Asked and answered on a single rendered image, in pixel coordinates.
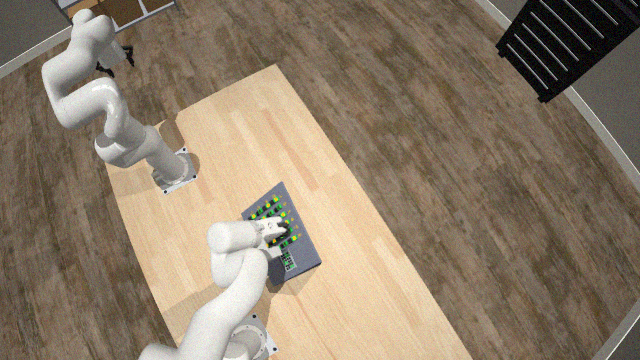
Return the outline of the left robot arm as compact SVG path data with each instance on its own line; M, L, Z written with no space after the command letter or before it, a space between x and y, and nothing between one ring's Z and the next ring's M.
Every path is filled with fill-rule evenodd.
M111 19L106 15L95 17L90 9L78 11L72 19L68 48L42 66L43 83L58 121L66 129L76 130L106 113L104 132L94 143L103 161L128 168L145 158L157 170L151 173L152 178L160 175L156 181L181 183L189 172L187 160L166 145L155 127L143 126L130 116L124 95L113 79L95 79L68 95L68 88L94 72L98 56L115 39Z

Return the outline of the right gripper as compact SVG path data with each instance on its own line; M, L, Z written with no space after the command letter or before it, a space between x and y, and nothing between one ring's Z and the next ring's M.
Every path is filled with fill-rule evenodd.
M289 235L289 230L287 228L289 226L288 222L279 223L281 220L281 217L271 217L255 221L256 223L264 226L262 229L262 237L266 244L277 237L286 237Z

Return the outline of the grey switch panel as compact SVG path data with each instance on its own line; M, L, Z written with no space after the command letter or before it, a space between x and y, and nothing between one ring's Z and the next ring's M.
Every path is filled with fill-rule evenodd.
M289 224L287 227L290 227L289 235L278 237L266 244L268 248L279 246L283 254L268 263L268 276L273 287L322 263L283 181L275 185L241 215L243 220L254 221L268 217L281 217L282 220L279 223L288 222Z

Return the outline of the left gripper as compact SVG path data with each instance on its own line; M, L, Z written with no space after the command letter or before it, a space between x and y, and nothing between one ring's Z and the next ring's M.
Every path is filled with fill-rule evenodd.
M125 50L129 50L129 52L127 53ZM132 54L132 45L121 46L121 44L114 39L113 42L99 55L95 70L108 73L109 76L114 78L114 73L110 68L123 60L128 59L129 63L134 67L134 60L131 58ZM99 67L100 64L101 66Z

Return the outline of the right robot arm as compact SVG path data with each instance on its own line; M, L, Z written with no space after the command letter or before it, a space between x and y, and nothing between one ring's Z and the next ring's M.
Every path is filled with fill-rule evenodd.
M221 221L209 227L211 276L218 287L227 289L193 314L179 348L150 343L138 360L253 360L261 356L266 347L263 332L253 325L234 328L259 301L268 263L283 255L279 246L267 247L263 228L252 220Z

